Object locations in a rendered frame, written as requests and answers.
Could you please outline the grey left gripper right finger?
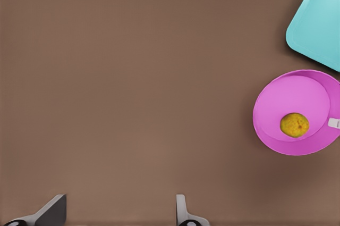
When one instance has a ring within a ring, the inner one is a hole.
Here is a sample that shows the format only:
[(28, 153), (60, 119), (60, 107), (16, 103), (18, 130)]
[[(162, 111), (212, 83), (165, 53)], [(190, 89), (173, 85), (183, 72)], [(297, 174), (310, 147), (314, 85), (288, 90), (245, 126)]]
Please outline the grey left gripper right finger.
[(190, 214), (183, 194), (176, 195), (176, 226), (210, 226), (207, 219)]

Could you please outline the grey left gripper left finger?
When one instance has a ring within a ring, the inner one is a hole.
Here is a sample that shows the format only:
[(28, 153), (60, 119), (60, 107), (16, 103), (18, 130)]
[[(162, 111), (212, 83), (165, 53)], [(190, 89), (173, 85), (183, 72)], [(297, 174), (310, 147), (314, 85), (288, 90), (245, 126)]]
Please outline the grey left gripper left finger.
[(64, 226), (66, 216), (66, 194), (58, 194), (36, 213), (12, 219), (3, 226)]

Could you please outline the orange fruit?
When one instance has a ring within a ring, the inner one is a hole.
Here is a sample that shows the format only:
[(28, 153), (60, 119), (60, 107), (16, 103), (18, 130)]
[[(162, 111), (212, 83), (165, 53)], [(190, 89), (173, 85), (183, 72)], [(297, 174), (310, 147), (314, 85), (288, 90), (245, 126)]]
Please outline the orange fruit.
[(308, 119), (300, 113), (285, 115), (280, 121), (280, 130), (289, 137), (298, 138), (305, 135), (310, 128)]

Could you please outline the pink round plate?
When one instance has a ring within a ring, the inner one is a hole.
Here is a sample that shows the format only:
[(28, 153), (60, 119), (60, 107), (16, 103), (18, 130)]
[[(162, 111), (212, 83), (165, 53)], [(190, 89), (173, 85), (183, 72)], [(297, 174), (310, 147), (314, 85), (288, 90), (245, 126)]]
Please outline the pink round plate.
[[(281, 119), (290, 113), (304, 115), (309, 123), (302, 137), (289, 137), (280, 130)], [(253, 108), (253, 126), (270, 149), (301, 156), (318, 152), (340, 137), (340, 129), (328, 126), (340, 119), (340, 81), (316, 70), (296, 70), (271, 81), (259, 94)]]

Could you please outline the teal tray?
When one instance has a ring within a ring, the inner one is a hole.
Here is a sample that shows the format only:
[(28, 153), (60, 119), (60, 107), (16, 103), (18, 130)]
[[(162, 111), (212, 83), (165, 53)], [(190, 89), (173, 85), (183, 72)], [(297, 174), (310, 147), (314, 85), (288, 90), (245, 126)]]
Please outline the teal tray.
[(287, 28), (286, 42), (340, 72), (340, 0), (303, 0)]

